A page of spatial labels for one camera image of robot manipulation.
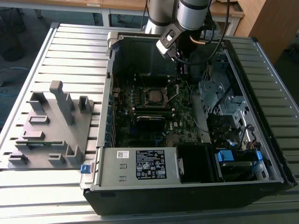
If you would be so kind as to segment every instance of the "black cable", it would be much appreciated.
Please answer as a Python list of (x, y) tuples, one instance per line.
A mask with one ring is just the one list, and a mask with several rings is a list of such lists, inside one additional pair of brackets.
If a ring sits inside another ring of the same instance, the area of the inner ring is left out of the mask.
[(244, 139), (244, 136), (245, 136), (245, 133), (246, 133), (246, 130), (251, 127), (252, 124), (247, 124), (242, 132), (242, 135), (241, 135), (241, 138), (240, 138), (240, 143), (239, 143), (239, 147), (238, 147), (238, 150), (241, 150), (242, 148), (242, 142), (243, 142), (243, 139)]
[(208, 40), (208, 41), (206, 42), (206, 45), (207, 45), (207, 44), (210, 44), (210, 43), (212, 42), (212, 40), (213, 40), (213, 38), (214, 38), (214, 34), (215, 34), (215, 25), (214, 25), (214, 22), (213, 22), (213, 19), (212, 19), (212, 14), (211, 14), (210, 8), (208, 9), (208, 12), (207, 12), (207, 13), (209, 14), (210, 21), (211, 21), (211, 24), (212, 24), (212, 36), (211, 36), (210, 40)]
[(143, 24), (143, 20), (144, 20), (144, 15), (145, 15), (145, 11), (148, 10), (148, 0), (145, 0), (145, 7), (144, 7), (144, 11), (143, 11), (143, 15), (142, 15), (142, 20), (141, 20), (141, 24), (140, 24), (140, 31), (142, 31), (142, 24)]
[(232, 89), (232, 86), (230, 85), (225, 92), (223, 93), (223, 95), (220, 97), (220, 99), (217, 101), (217, 103), (215, 104), (215, 106), (212, 109), (211, 113), (214, 113), (214, 110), (218, 107), (218, 105), (224, 100), (224, 98), (228, 95), (228, 92)]
[(205, 59), (205, 60), (201, 60), (199, 62), (196, 62), (196, 63), (192, 63), (192, 62), (186, 62), (180, 58), (178, 58), (178, 62), (181, 62), (183, 64), (187, 64), (187, 65), (199, 65), (199, 64), (202, 64), (202, 63), (205, 63), (206, 61), (209, 61), (213, 56), (214, 54), (216, 53), (216, 51), (218, 50), (221, 42), (223, 41), (223, 38), (224, 38), (224, 35), (225, 35), (225, 31), (228, 27), (228, 17), (229, 17), (229, 4), (230, 4), (230, 0), (228, 0), (228, 3), (227, 3), (227, 9), (226, 9), (226, 18), (225, 18), (225, 25), (224, 25), (224, 29), (223, 29), (223, 34), (219, 40), (219, 42), (217, 43), (217, 46), (216, 48), (214, 49), (213, 53), (209, 56), (209, 58)]

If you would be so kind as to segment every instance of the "warning label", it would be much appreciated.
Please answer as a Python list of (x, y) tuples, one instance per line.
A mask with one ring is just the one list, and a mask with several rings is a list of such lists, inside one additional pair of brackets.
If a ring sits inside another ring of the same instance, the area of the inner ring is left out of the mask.
[(164, 150), (136, 151), (136, 177), (138, 180), (166, 179)]

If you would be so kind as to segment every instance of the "white sticker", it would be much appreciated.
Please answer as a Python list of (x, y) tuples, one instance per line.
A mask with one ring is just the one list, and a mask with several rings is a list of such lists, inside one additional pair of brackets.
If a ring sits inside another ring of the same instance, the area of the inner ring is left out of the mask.
[(99, 4), (87, 4), (87, 6), (100, 7)]
[(117, 151), (117, 158), (118, 159), (128, 159), (129, 151)]

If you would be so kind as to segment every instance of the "aluminum extrusion table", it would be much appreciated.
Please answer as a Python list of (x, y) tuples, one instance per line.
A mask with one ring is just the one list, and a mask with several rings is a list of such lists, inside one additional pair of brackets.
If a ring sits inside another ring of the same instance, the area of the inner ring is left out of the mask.
[[(53, 24), (0, 134), (0, 166), (14, 150), (22, 125), (31, 110), (26, 100), (32, 91), (49, 93), (52, 80), (61, 80), (72, 99), (82, 94), (95, 102), (85, 159), (96, 152), (99, 114), (106, 74), (107, 34), (111, 28)], [(299, 176), (299, 109), (281, 82), (259, 43), (249, 38), (226, 37), (241, 60), (271, 128), (296, 177)], [(269, 196), (245, 208), (148, 214), (145, 216), (96, 215), (79, 187), (78, 170), (0, 172), (0, 223), (146, 222), (210, 219), (221, 223), (252, 223), (265, 218), (281, 223), (299, 218), (299, 187)]]

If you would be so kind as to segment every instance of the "floor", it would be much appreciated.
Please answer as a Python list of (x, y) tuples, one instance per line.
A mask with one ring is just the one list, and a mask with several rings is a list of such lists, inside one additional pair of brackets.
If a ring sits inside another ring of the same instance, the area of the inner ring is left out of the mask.
[[(38, 19), (33, 9), (23, 9), (23, 20), (26, 31), (19, 34), (19, 39), (25, 50), (25, 56), (13, 63), (8, 63), (0, 56), (0, 70), (4, 67), (25, 67), (30, 69), (38, 51), (47, 35), (52, 22), (80, 24), (80, 25), (102, 25), (100, 14), (61, 12), (61, 11), (42, 11), (42, 18)], [(139, 28), (142, 17), (112, 15), (112, 25), (118, 27)], [(282, 80), (287, 86), (295, 101), (299, 102), (298, 81), (299, 81), (299, 53), (290, 55), (284, 52), (275, 67)], [(7, 70), (0, 73), (0, 93), (6, 95), (18, 94), (27, 77), (27, 72), (23, 70)], [(0, 95), (0, 130), (7, 119), (9, 112), (14, 104), (16, 97), (4, 97)]]

